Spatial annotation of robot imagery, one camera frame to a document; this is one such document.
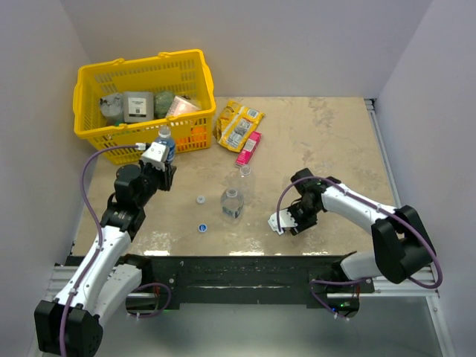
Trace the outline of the clear bottle blue label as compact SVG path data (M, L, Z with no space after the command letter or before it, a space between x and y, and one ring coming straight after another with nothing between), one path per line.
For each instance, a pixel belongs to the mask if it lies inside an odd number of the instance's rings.
M168 148L167 161L172 164L176 154L176 142L172 137L172 132L169 126L160 126L158 137L154 142L163 144Z

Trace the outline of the clear bottle white green label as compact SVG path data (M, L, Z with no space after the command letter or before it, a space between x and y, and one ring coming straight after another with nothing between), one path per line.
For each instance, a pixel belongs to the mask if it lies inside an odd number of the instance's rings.
M222 214L232 223L238 222L244 208L244 196L235 187L226 189L220 199Z

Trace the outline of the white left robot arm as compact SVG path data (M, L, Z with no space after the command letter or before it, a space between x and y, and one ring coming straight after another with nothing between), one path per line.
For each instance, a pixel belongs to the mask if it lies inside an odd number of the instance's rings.
M145 220L144 207L159 190L170 190L176 167L140 161L116 172L114 192L97 219L99 231L74 275L51 301L34 311L39 350L57 356L94 356L108 320L134 290L154 286L146 258L122 260Z

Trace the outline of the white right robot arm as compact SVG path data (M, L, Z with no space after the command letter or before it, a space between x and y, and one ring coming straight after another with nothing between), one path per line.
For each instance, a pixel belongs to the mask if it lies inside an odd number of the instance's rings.
M386 277L401 283L433 262L433 245L415 209L381 205L349 189L336 178L317 178L305 168L291 177L299 193L290 206L280 211L279 232L297 235L317 225L320 212L336 213L372 237L373 249L353 252L333 267L331 282L348 292L359 279Z

